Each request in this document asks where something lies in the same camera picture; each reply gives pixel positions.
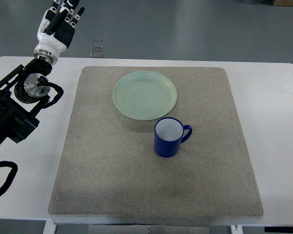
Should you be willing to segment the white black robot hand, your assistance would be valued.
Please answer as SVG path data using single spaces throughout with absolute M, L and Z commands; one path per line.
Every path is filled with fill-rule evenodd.
M 84 12 L 77 8 L 78 0 L 54 0 L 46 10 L 37 32 L 38 45 L 34 58 L 55 65 L 60 54 L 66 51 L 75 34 L 75 28 Z

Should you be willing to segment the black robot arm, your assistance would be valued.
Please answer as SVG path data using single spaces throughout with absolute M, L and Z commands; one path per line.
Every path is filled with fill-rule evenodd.
M 0 80 L 0 145 L 7 139 L 25 140 L 39 125 L 37 114 L 56 104 L 62 87 L 48 81 L 52 63 L 35 58 Z

